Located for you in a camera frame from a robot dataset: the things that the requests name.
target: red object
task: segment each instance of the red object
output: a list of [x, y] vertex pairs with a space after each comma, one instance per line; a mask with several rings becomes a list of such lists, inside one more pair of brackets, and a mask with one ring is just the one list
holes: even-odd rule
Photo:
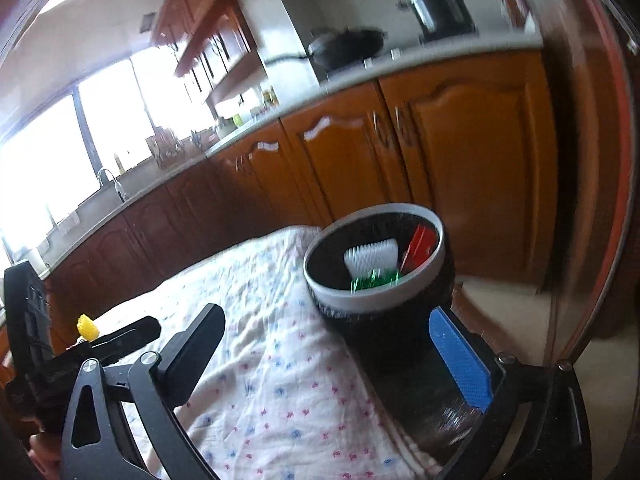
[[400, 273], [402, 275], [408, 274], [420, 267], [433, 254], [437, 243], [438, 235], [435, 231], [424, 225], [418, 225], [404, 255]]

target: hand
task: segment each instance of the hand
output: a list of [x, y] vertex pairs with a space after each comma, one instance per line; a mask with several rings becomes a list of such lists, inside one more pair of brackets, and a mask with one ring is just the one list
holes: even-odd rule
[[46, 480], [60, 480], [60, 435], [39, 433], [29, 439], [29, 457]]

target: frying pan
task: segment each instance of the frying pan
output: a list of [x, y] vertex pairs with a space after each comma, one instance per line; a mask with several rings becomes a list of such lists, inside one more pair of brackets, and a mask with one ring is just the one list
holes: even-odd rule
[[375, 56], [385, 42], [386, 32], [378, 28], [323, 29], [308, 46], [308, 54], [284, 54], [264, 61], [265, 66], [286, 60], [309, 59], [320, 68], [338, 70]]

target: blue gripper pad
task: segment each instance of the blue gripper pad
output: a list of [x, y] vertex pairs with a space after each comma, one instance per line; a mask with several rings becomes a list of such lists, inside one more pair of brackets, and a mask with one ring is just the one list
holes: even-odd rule
[[491, 374], [440, 307], [431, 311], [429, 334], [466, 402], [484, 413], [494, 398]]

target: cooking pot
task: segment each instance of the cooking pot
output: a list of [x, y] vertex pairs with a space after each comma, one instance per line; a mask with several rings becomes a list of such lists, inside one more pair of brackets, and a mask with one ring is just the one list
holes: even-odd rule
[[476, 31], [465, 0], [400, 0], [396, 6], [413, 10], [422, 27], [422, 43]]
[[386, 32], [378, 28], [321, 30], [324, 30], [324, 33], [317, 34], [309, 44], [308, 54], [285, 54], [266, 60], [264, 65], [269, 66], [292, 59], [309, 59], [320, 68], [331, 72], [375, 56], [382, 48], [386, 37]]

